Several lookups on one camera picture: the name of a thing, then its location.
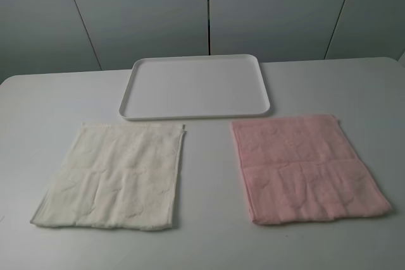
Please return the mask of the cream white towel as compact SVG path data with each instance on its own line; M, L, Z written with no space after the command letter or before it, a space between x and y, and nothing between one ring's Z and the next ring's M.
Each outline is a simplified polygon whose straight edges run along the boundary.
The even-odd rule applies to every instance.
M170 229L184 135L182 124L84 123L30 222Z

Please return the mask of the pink towel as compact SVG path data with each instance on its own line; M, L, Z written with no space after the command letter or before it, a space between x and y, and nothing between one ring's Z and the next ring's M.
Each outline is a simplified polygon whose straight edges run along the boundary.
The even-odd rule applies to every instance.
M369 218L392 210L335 116L234 121L232 131L255 224Z

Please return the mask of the white rectangular plastic tray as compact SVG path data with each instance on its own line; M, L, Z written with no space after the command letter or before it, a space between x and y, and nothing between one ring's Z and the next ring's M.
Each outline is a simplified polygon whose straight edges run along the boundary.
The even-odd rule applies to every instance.
M249 54L144 58L129 76L119 114L129 121L241 118L271 109Z

